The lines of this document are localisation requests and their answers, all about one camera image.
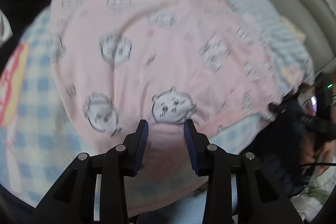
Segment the pink cartoon print garment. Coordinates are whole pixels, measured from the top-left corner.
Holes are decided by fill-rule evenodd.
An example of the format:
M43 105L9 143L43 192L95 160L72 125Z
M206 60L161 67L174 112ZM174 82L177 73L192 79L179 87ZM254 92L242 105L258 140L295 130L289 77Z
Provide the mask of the pink cartoon print garment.
M222 0L52 0L50 61L76 132L97 153L141 119L149 136L129 214L155 210L204 183L183 124L209 138L282 99L269 39Z

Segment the blue checkered cartoon blanket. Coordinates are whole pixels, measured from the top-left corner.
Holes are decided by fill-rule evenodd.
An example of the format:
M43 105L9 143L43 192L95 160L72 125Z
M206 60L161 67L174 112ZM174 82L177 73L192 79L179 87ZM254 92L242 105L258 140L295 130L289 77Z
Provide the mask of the blue checkered cartoon blanket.
M313 60L306 46L283 25L269 0L222 0L232 10L251 15L268 36L282 98L301 84L312 84ZM73 127L50 61L48 5L19 41L1 79L1 183L36 206L66 166L80 152L97 155ZM273 116L254 114L209 138L239 153Z

